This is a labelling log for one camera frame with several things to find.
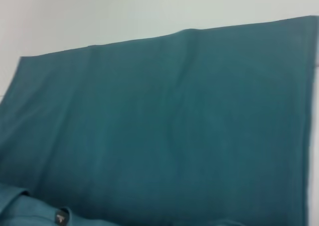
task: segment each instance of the green blanket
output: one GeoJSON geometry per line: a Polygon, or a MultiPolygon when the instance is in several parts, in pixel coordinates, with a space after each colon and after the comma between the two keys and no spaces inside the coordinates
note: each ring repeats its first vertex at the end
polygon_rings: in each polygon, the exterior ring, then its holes
{"type": "Polygon", "coordinates": [[[124,226],[306,226],[316,43],[309,16],[23,57],[0,182],[124,226]]]}

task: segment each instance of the teal garment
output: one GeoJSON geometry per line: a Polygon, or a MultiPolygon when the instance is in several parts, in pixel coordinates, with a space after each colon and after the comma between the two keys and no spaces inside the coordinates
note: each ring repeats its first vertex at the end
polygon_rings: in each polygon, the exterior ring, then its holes
{"type": "Polygon", "coordinates": [[[306,226],[314,16],[22,57],[0,182],[124,226],[306,226]]]}
{"type": "Polygon", "coordinates": [[[64,212],[27,194],[25,189],[0,183],[0,226],[118,226],[83,219],[69,209],[64,212]]]}

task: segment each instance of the teal cloth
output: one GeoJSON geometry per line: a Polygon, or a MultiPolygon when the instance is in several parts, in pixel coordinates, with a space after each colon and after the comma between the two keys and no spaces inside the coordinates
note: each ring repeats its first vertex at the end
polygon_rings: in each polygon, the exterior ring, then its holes
{"type": "MultiPolygon", "coordinates": [[[[56,209],[26,195],[21,188],[0,183],[0,226],[59,226],[55,221],[56,209]]],[[[87,220],[67,211],[67,226],[118,226],[102,220],[87,220]]]]}
{"type": "Polygon", "coordinates": [[[125,226],[306,226],[314,16],[22,57],[0,182],[125,226]]]}

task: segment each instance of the teal fabric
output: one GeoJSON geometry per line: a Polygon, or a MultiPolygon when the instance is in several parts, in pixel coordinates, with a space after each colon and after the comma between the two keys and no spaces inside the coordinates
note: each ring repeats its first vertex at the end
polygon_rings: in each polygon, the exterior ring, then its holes
{"type": "Polygon", "coordinates": [[[313,16],[23,57],[0,182],[126,226],[306,226],[313,16]]]}
{"type": "MultiPolygon", "coordinates": [[[[29,197],[26,193],[24,189],[0,183],[0,226],[59,226],[55,222],[55,217],[60,209],[29,197]]],[[[71,210],[65,210],[68,212],[68,221],[62,225],[118,226],[107,221],[83,219],[71,210]]]]}

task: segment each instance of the wall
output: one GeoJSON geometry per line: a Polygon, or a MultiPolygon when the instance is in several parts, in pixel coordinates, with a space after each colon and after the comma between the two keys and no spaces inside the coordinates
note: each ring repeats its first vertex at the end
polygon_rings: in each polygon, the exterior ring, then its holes
{"type": "MultiPolygon", "coordinates": [[[[11,81],[19,56],[154,37],[185,28],[310,14],[319,14],[318,0],[0,0],[0,96],[11,81]]],[[[319,225],[317,122],[319,115],[314,114],[310,175],[313,226],[319,225]]]]}

